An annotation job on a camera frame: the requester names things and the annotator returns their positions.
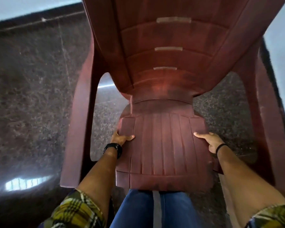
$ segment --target person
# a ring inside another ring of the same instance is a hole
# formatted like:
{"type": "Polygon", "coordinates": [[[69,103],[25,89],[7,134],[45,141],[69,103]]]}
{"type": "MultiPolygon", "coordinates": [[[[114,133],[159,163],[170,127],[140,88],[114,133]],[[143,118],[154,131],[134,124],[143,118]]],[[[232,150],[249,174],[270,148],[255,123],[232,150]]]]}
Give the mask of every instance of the person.
{"type": "MultiPolygon", "coordinates": [[[[194,136],[209,143],[217,153],[241,227],[285,227],[285,197],[241,161],[222,139],[213,133],[194,136]]],[[[134,139],[115,132],[111,143],[123,145],[134,139]]],[[[101,159],[51,217],[40,227],[106,226],[111,190],[118,157],[117,148],[109,147],[101,159]]],[[[162,227],[202,227],[190,198],[183,192],[160,192],[162,227]]],[[[110,227],[144,228],[153,226],[151,191],[130,189],[110,227]]]]}

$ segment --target chair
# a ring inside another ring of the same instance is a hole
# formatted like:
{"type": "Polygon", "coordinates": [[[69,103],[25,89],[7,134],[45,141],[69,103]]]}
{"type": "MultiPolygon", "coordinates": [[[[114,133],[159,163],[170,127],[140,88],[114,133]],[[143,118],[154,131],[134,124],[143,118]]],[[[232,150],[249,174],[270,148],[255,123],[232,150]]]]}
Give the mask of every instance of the chair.
{"type": "Polygon", "coordinates": [[[253,168],[285,192],[285,130],[259,55],[262,35],[285,0],[84,0],[90,53],[75,90],[60,184],[76,187],[91,165],[97,85],[105,72],[129,100],[118,124],[124,146],[116,185],[207,191],[218,162],[194,131],[207,132],[192,106],[230,71],[249,101],[258,160],[253,168]]]}

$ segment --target floor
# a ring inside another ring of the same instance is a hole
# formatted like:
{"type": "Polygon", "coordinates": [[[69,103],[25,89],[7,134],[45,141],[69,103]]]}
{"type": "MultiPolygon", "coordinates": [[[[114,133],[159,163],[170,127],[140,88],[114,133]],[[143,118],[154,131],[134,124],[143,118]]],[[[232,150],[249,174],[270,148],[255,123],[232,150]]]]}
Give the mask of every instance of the floor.
{"type": "MultiPolygon", "coordinates": [[[[72,96],[91,38],[84,13],[0,32],[0,225],[35,227],[69,189],[59,186],[72,96]]],[[[102,155],[127,104],[106,73],[98,86],[91,159],[102,155]]],[[[243,84],[230,73],[194,98],[209,130],[238,154],[255,153],[243,84]]],[[[213,189],[190,197],[205,227],[227,227],[217,176],[213,189]]],[[[112,192],[115,211],[125,193],[112,192]]]]}

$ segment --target shirt sleeve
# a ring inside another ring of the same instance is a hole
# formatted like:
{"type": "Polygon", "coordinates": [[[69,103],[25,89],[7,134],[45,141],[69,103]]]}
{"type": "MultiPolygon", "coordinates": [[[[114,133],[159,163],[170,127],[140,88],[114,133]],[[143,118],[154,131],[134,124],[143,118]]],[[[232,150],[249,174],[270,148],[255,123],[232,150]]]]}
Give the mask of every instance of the shirt sleeve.
{"type": "Polygon", "coordinates": [[[255,214],[247,223],[248,228],[285,227],[285,205],[267,207],[255,214]]]}
{"type": "Polygon", "coordinates": [[[74,189],[39,228],[104,228],[99,207],[82,191],[74,189]]]}

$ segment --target blue jeans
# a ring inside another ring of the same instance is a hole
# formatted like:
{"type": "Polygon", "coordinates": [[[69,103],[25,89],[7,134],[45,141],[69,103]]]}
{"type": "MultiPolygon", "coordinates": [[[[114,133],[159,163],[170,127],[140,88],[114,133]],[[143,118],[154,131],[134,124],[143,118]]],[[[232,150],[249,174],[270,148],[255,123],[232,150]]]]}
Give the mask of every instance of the blue jeans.
{"type": "MultiPolygon", "coordinates": [[[[198,228],[200,219],[190,198],[183,192],[160,192],[162,228],[198,228]]],[[[152,191],[131,189],[120,206],[110,228],[152,228],[152,191]]]]}

